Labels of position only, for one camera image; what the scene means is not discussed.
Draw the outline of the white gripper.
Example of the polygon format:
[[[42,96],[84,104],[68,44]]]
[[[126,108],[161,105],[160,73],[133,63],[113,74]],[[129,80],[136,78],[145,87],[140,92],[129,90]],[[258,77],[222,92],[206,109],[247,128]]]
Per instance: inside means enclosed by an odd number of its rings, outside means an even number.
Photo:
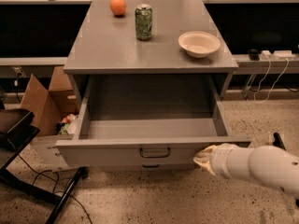
[[[250,181],[249,156],[252,151],[252,148],[236,145],[212,145],[198,151],[193,161],[211,175]]]

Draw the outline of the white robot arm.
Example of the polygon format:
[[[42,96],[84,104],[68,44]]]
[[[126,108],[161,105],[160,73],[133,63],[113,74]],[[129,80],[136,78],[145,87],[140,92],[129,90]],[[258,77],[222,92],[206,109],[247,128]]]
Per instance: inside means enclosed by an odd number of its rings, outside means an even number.
[[[212,175],[248,181],[299,199],[299,158],[282,148],[224,143],[197,152],[193,161]]]

